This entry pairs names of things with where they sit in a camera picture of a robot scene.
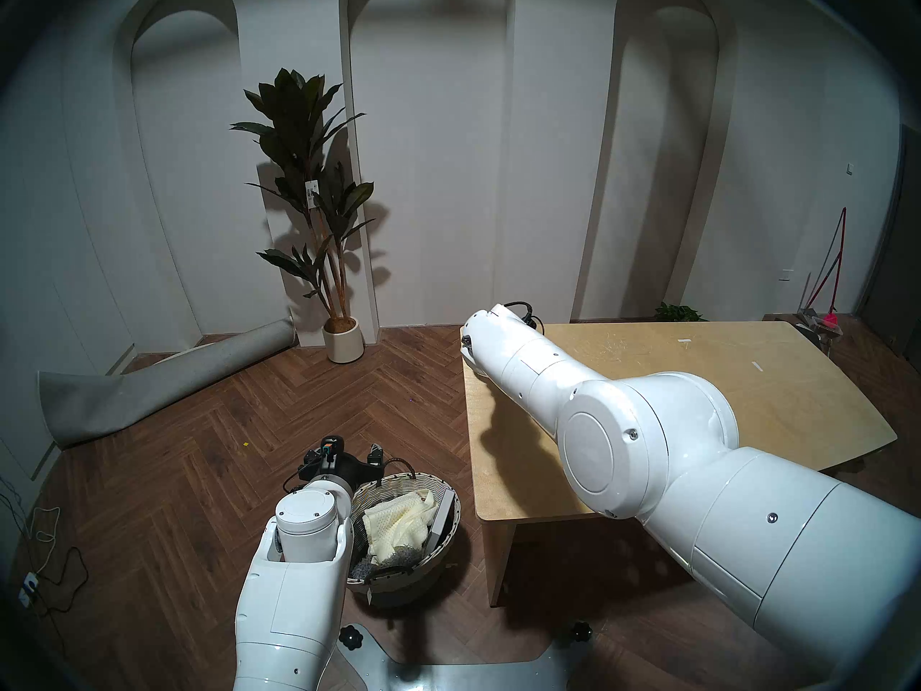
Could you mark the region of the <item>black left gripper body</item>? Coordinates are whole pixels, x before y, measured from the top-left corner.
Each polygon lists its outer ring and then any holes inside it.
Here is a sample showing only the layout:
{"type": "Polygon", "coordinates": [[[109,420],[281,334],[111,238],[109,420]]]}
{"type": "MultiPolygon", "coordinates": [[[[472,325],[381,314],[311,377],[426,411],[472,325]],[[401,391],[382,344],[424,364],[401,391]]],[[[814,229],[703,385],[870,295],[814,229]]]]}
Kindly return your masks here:
{"type": "Polygon", "coordinates": [[[377,468],[362,462],[347,452],[329,454],[309,452],[298,469],[298,478],[305,484],[311,480],[331,475],[338,477],[355,492],[362,485],[379,481],[383,477],[383,467],[377,468]]]}

